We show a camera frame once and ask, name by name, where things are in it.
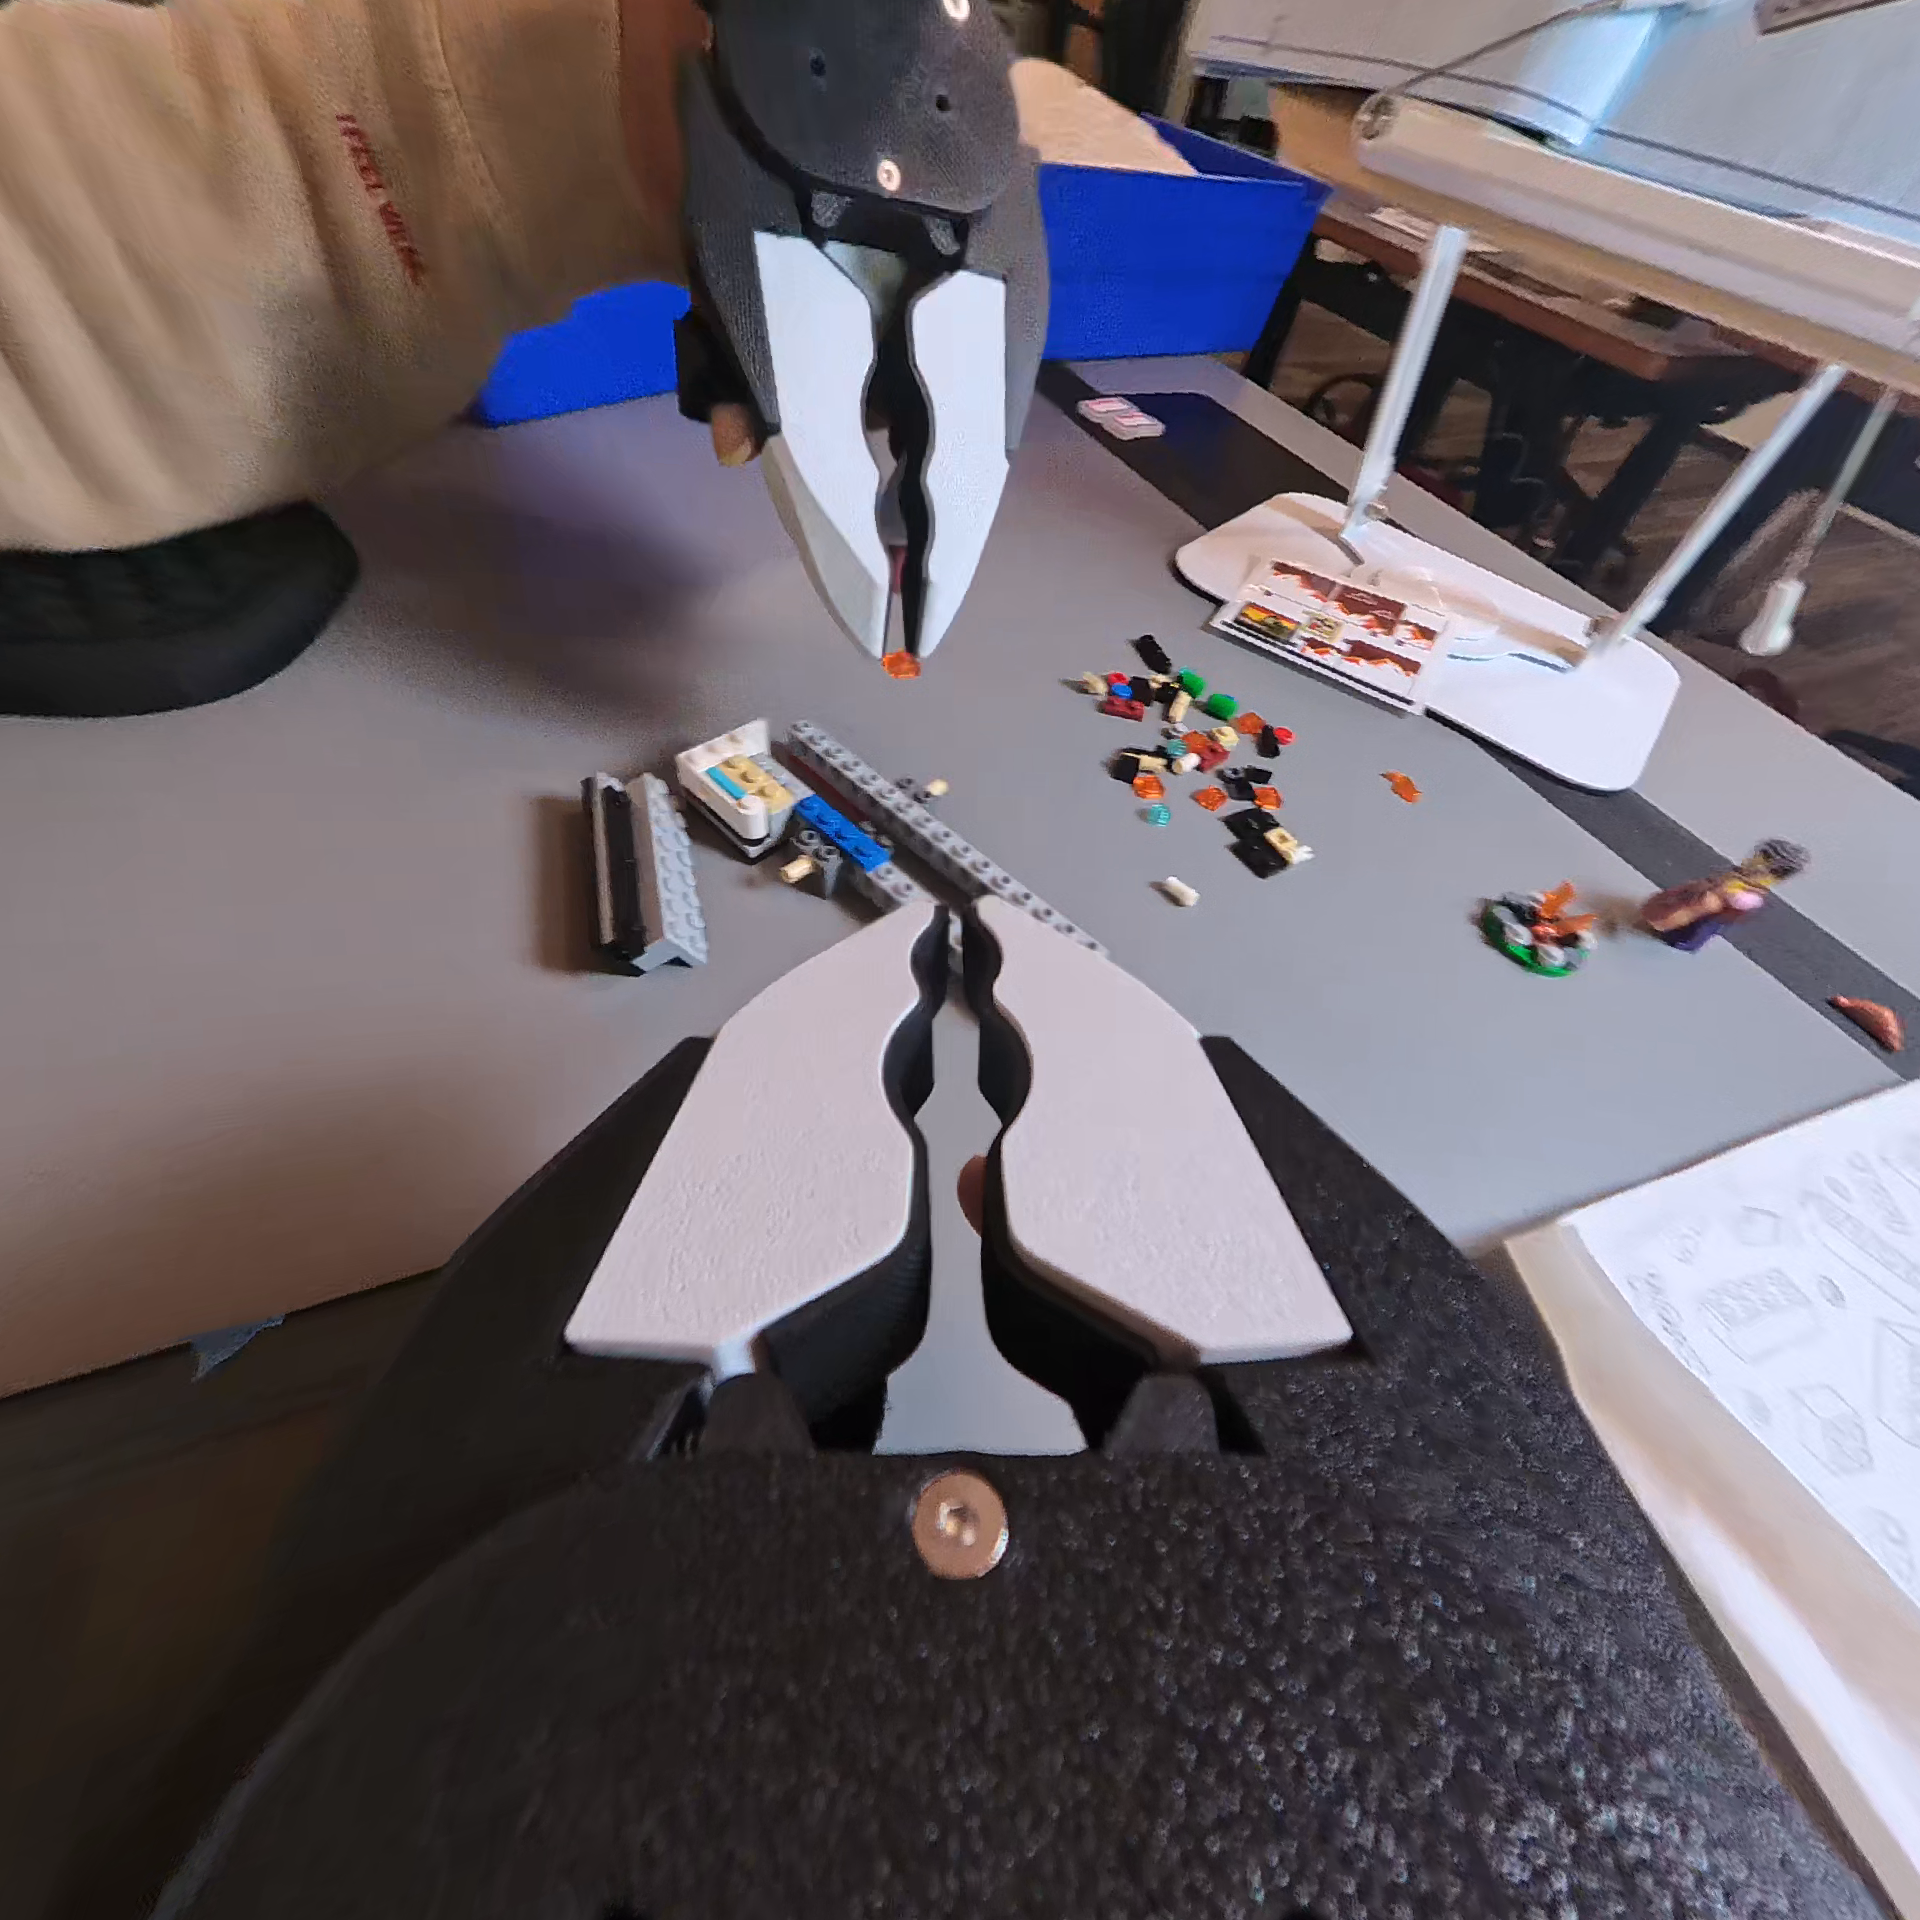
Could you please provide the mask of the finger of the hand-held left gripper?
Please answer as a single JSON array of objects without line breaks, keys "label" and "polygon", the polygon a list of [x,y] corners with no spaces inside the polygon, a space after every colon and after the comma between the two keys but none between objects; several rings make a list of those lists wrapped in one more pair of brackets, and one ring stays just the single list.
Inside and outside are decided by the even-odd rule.
[{"label": "finger of the hand-held left gripper", "polygon": [[768,487],[808,576],[867,657],[890,646],[905,564],[898,460],[868,424],[881,348],[898,320],[905,263],[851,243],[755,234],[777,427]]},{"label": "finger of the hand-held left gripper", "polygon": [[1002,280],[954,272],[915,296],[905,362],[920,382],[926,451],[910,500],[923,535],[908,564],[908,649],[929,658],[966,604],[1008,476],[1006,292]]}]

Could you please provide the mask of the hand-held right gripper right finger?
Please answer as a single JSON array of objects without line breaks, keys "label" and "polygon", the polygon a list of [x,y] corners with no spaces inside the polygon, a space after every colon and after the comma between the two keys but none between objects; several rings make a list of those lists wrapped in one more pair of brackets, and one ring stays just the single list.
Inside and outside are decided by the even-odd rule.
[{"label": "hand-held right gripper right finger", "polygon": [[1296,1360],[1353,1338],[1195,1027],[1000,897],[966,931],[1004,1243],[1170,1362]]}]

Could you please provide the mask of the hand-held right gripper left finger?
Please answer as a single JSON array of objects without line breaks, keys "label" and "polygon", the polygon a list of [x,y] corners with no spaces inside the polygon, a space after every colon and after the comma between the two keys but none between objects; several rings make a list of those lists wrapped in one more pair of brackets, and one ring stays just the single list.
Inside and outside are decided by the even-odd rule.
[{"label": "hand-held right gripper left finger", "polygon": [[566,1323],[575,1354],[743,1374],[908,1235],[890,1048],[939,1000],[950,915],[903,906],[723,1024]]}]

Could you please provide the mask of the blue plastic bin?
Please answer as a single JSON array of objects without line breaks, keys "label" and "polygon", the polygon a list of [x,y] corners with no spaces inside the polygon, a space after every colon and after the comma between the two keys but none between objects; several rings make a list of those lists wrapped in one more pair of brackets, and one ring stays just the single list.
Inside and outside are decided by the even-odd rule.
[{"label": "blue plastic bin", "polygon": [[524,425],[673,396],[676,328],[688,306],[686,288],[657,280],[579,299],[563,320],[504,344],[468,418],[488,427]]},{"label": "blue plastic bin", "polygon": [[1140,124],[1191,171],[1040,166],[1047,362],[1252,350],[1328,201],[1323,184],[1258,151],[1158,114]]}]

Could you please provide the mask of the grey black lego block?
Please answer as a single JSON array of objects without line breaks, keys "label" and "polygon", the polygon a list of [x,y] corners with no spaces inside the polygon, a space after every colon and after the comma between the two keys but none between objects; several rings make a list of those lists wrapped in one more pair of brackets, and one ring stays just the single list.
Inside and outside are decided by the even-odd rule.
[{"label": "grey black lego block", "polygon": [[708,962],[708,931],[679,804],[657,775],[583,780],[592,857],[592,946],[623,974]]}]

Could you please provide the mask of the grey lego chassis assembly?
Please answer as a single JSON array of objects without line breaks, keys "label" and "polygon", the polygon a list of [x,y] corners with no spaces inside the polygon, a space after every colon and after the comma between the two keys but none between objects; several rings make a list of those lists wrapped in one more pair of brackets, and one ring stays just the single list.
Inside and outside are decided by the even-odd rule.
[{"label": "grey lego chassis assembly", "polygon": [[950,827],[931,792],[900,784],[812,722],[777,750],[768,722],[711,737],[676,758],[682,796],[747,859],[777,857],[783,883],[879,912],[923,906],[920,873],[962,900],[994,899],[1104,954],[1104,946],[996,859]]}]

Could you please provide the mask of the person's left forearm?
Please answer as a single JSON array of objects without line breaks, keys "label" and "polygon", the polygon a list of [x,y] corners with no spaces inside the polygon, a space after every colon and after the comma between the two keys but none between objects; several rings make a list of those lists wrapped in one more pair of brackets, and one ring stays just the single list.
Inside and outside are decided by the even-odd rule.
[{"label": "person's left forearm", "polygon": [[3,545],[153,545],[438,434],[676,281],[686,3],[4,6]]}]

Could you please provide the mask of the pile of small lego pieces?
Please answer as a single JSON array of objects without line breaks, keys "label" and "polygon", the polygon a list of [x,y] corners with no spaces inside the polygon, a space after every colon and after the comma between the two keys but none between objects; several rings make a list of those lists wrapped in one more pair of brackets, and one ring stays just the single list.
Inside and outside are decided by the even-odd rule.
[{"label": "pile of small lego pieces", "polygon": [[1314,862],[1312,846],[1284,819],[1276,780],[1291,735],[1271,728],[1195,668],[1172,662],[1154,633],[1132,640],[1135,662],[1079,671],[1066,682],[1100,718],[1128,730],[1104,758],[1145,826],[1168,827],[1176,800],[1218,822],[1230,856],[1259,881]]}]

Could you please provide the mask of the lego sticker sheet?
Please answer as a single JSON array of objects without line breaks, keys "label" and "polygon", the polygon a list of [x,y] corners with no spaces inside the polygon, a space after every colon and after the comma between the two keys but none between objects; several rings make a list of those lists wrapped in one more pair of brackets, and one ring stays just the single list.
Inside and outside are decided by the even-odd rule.
[{"label": "lego sticker sheet", "polygon": [[1458,616],[1290,561],[1258,562],[1207,625],[1262,658],[1423,714]]}]

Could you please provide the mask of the lego campfire build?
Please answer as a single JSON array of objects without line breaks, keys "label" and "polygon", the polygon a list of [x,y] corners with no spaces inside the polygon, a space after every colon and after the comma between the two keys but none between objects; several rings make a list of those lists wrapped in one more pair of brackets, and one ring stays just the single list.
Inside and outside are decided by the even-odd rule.
[{"label": "lego campfire build", "polygon": [[1579,910],[1569,881],[1536,895],[1489,897],[1479,908],[1479,936],[1516,968],[1560,978],[1594,955],[1598,916]]}]

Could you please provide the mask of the purple lego minifigure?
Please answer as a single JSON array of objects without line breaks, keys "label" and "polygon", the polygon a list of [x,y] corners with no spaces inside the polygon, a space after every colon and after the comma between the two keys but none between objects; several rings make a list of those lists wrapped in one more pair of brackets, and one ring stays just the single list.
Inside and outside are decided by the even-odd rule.
[{"label": "purple lego minifigure", "polygon": [[1769,836],[1730,868],[1652,895],[1639,908],[1638,928],[1675,951],[1699,954],[1728,928],[1762,912],[1774,891],[1806,867],[1806,849]]}]

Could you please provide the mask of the lego instruction booklet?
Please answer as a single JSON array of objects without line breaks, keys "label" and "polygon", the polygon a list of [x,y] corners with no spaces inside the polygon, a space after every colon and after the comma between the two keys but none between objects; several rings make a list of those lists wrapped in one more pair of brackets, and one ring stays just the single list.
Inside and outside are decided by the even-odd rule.
[{"label": "lego instruction booklet", "polygon": [[1203,3],[1182,52],[1195,79],[1402,89],[1574,144],[1879,135],[1919,106],[1916,6],[1777,26],[1771,6]]}]

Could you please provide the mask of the crumpled white paper bag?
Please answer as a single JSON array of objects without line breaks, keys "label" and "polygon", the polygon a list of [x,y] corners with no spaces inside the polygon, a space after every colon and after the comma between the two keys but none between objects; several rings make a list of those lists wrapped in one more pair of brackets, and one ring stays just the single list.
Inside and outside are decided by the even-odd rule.
[{"label": "crumpled white paper bag", "polygon": [[1023,143],[1042,163],[1116,174],[1195,176],[1194,163],[1147,120],[1121,108],[1071,68],[1020,58],[1010,81]]}]

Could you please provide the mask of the wooden background desk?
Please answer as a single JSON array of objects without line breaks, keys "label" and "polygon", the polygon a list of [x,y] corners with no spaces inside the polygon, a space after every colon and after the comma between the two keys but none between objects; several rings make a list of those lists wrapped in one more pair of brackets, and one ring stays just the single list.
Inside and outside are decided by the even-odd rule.
[{"label": "wooden background desk", "polygon": [[[1243,374],[1364,443],[1423,251],[1328,203]],[[1399,474],[1619,606],[1742,460],[1732,431],[1812,364],[1633,296],[1576,296],[1471,257],[1409,409]]]}]

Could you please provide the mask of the white book stand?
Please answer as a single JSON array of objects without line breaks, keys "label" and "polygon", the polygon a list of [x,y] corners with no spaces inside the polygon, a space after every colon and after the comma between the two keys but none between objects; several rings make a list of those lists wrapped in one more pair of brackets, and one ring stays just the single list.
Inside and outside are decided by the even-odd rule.
[{"label": "white book stand", "polygon": [[[1646,625],[1848,375],[1916,394],[1916,243],[1620,174],[1402,91],[1361,98],[1350,87],[1282,84],[1279,113],[1284,163],[1353,199],[1424,215],[1431,236],[1347,504],[1276,494],[1179,546],[1178,575],[1238,604],[1287,562],[1435,610],[1443,635],[1404,704],[1569,784],[1626,792],[1679,694],[1675,668],[1642,635]],[[1478,236],[1812,362],[1787,415],[1648,587],[1585,626],[1546,593],[1384,516],[1402,431]]]}]

